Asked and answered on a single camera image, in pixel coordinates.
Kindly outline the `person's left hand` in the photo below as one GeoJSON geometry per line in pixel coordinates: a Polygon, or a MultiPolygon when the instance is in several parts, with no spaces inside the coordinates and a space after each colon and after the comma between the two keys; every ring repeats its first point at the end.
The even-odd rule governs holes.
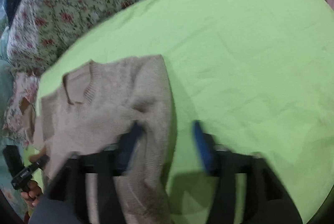
{"type": "Polygon", "coordinates": [[[25,203],[30,207],[34,208],[39,203],[43,193],[41,187],[38,185],[38,182],[30,180],[27,184],[28,192],[22,191],[20,194],[25,201],[25,203]]]}

